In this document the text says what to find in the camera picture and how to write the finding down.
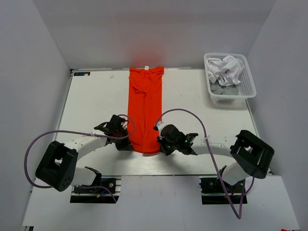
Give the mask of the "orange t shirt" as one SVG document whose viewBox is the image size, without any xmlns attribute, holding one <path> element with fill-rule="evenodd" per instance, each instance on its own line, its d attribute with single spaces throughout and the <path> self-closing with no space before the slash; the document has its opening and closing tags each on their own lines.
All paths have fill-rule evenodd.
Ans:
<svg viewBox="0 0 308 231">
<path fill-rule="evenodd" d="M 133 150 L 142 154 L 160 151 L 155 123 L 162 114 L 162 78 L 164 67 L 129 69 L 128 132 Z"/>
</svg>

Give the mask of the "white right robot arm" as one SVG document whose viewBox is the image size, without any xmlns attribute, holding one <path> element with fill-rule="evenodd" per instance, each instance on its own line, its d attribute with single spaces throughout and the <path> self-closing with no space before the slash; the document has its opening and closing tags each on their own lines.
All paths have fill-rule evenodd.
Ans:
<svg viewBox="0 0 308 231">
<path fill-rule="evenodd" d="M 230 191 L 236 183 L 248 177 L 264 179 L 274 156 L 274 149 L 248 130 L 241 130 L 236 141 L 227 148 L 221 143 L 197 141 L 197 133 L 184 134 L 174 125 L 159 122 L 154 126 L 158 131 L 157 142 L 160 151 L 168 156 L 178 151 L 184 155 L 216 154 L 232 157 L 235 163 L 225 166 L 217 180 L 218 188 Z"/>
</svg>

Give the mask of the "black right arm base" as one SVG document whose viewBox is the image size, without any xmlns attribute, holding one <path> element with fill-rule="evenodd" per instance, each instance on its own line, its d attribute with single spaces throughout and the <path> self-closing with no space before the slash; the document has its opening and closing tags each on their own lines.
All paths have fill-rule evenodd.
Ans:
<svg viewBox="0 0 308 231">
<path fill-rule="evenodd" d="M 224 183 L 231 202 L 239 205 L 241 194 L 245 192 L 244 181 L 239 181 L 235 185 Z M 203 205 L 227 205 L 229 204 L 227 196 L 223 191 L 218 178 L 201 177 L 199 185 L 201 187 L 201 198 Z"/>
</svg>

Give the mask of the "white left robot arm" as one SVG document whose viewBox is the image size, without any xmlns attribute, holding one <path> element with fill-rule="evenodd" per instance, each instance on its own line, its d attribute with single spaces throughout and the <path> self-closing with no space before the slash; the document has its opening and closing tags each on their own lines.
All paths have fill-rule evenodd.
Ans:
<svg viewBox="0 0 308 231">
<path fill-rule="evenodd" d="M 132 150 L 128 131 L 134 121 L 127 115 L 112 115 L 110 121 L 94 127 L 91 133 L 79 133 L 79 137 L 61 143 L 53 141 L 47 147 L 35 172 L 36 178 L 59 192 L 69 186 L 89 189 L 97 192 L 102 186 L 101 173 L 91 167 L 78 167 L 82 157 L 111 143 L 119 151 Z"/>
</svg>

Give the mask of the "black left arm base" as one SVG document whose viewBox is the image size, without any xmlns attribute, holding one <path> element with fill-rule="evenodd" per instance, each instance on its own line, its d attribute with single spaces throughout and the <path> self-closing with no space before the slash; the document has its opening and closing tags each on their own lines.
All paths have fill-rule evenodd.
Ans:
<svg viewBox="0 0 308 231">
<path fill-rule="evenodd" d="M 91 168 L 77 168 L 72 181 L 70 203 L 115 204 L 120 196 L 121 178 L 103 176 Z"/>
</svg>

